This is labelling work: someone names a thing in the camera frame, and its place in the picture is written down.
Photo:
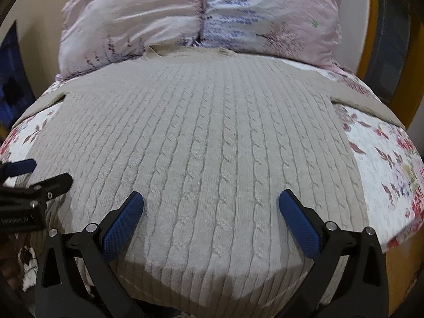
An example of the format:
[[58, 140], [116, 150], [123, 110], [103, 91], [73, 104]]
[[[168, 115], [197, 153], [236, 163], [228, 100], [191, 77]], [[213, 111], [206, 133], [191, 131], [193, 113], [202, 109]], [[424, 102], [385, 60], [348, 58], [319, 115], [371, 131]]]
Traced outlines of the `pink floral pillow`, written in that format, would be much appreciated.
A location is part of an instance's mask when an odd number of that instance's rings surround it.
[[341, 0], [69, 0], [58, 63], [72, 78], [151, 45], [222, 47], [337, 70]]

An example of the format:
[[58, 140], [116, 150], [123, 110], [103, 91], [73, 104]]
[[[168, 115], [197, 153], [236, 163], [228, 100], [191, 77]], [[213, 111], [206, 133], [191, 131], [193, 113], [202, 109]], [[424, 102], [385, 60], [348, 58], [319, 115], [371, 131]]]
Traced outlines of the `wooden headboard frame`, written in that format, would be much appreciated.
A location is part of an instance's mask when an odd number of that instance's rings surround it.
[[423, 0], [369, 0], [356, 75], [411, 125], [423, 99]]

